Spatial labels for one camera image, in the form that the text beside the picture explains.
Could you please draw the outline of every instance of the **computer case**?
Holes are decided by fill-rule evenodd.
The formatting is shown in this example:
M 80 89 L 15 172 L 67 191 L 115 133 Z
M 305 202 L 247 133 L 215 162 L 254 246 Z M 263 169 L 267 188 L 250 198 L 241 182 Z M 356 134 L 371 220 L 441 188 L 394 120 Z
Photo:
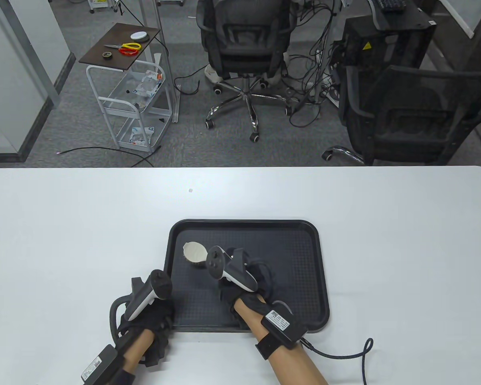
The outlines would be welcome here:
M 376 28 L 373 14 L 346 20 L 343 40 L 333 47 L 332 64 L 338 60 L 375 75 L 389 65 L 419 68 L 437 24 L 413 6 L 404 13 L 377 16 L 386 18 L 385 30 Z

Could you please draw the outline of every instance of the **white table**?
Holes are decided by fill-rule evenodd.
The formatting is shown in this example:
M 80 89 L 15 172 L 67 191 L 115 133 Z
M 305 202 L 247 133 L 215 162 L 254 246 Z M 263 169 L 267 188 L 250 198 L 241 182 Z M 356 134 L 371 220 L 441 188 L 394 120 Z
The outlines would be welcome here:
M 0 385 L 81 383 L 111 302 L 163 266 L 185 218 L 310 221 L 331 310 L 317 348 L 373 337 L 370 385 L 481 385 L 478 167 L 0 169 Z M 170 342 L 138 385 L 277 384 L 248 334 Z M 361 384 L 359 359 L 312 358 Z

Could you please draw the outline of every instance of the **black wrist device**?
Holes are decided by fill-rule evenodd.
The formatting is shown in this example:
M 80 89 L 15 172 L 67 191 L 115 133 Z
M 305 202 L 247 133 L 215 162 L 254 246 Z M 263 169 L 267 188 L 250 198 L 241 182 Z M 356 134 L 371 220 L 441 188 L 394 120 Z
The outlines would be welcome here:
M 84 385 L 105 385 L 123 367 L 123 354 L 132 346 L 142 330 L 131 330 L 117 341 L 116 347 L 107 345 L 81 374 Z
M 264 317 L 261 325 L 269 332 L 257 344 L 257 349 L 264 359 L 268 359 L 271 354 L 280 346 L 292 349 L 294 345 L 308 332 L 308 329 L 290 312 L 284 305 L 277 303 L 272 306 Z

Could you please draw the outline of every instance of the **metal pole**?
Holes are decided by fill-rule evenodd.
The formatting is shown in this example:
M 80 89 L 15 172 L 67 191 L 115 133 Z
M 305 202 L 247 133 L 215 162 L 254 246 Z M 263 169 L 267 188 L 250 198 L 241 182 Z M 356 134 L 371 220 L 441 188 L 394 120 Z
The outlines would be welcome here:
M 334 15 L 337 15 L 340 12 L 340 9 L 342 8 L 342 3 L 343 2 L 341 0 L 333 0 L 332 12 Z M 323 86 L 322 79 L 324 77 L 324 74 L 329 73 L 328 65 L 330 64 L 331 59 L 329 53 L 333 46 L 333 29 L 336 25 L 336 19 L 336 16 L 333 16 L 330 29 L 328 31 L 328 35 L 323 46 L 323 60 L 321 62 L 321 69 L 319 70 L 319 78 L 316 80 L 317 84 L 315 85 L 314 99 L 316 103 L 319 103 L 319 94 L 321 93 L 321 88 Z
M 156 0 L 150 0 L 151 4 L 153 5 L 153 10 L 155 12 L 155 17 L 157 18 L 157 24 L 158 28 L 160 28 L 160 32 L 158 33 L 158 36 L 160 37 L 160 41 L 164 46 L 167 47 L 166 45 L 166 39 L 164 38 L 164 31 L 162 31 L 162 21 L 160 20 L 160 15 L 158 14 L 158 7 L 155 4 Z M 178 114 L 180 112 L 180 92 L 176 92 L 174 88 L 174 82 L 173 82 L 173 71 L 171 71 L 171 65 L 169 64 L 169 56 L 165 50 L 164 47 L 162 47 L 162 56 L 164 57 L 164 60 L 166 61 L 168 70 L 166 71 L 167 78 L 169 82 L 171 83 L 169 86 L 169 93 L 171 94 L 171 98 L 173 99 L 173 123 L 178 122 Z
M 140 10 L 141 10 L 141 19 L 143 20 L 143 24 L 145 26 L 148 25 L 148 18 L 146 17 L 146 10 L 145 10 L 145 7 L 144 7 L 144 3 L 143 3 L 143 0 L 139 0 L 139 7 L 140 7 Z M 152 62 L 153 63 L 153 55 L 151 53 L 151 49 L 150 49 L 150 46 L 147 46 L 146 49 L 145 49 L 145 55 L 146 55 L 146 60 L 148 62 Z
M 0 25 L 41 95 L 49 97 L 54 108 L 57 108 L 61 98 L 8 0 L 0 0 Z

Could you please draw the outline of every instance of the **keyboard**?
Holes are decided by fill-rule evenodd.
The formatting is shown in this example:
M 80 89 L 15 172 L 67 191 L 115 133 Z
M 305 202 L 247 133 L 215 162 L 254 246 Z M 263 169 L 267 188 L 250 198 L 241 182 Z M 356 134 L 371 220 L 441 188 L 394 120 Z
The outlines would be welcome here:
M 376 0 L 382 12 L 404 12 L 406 0 Z

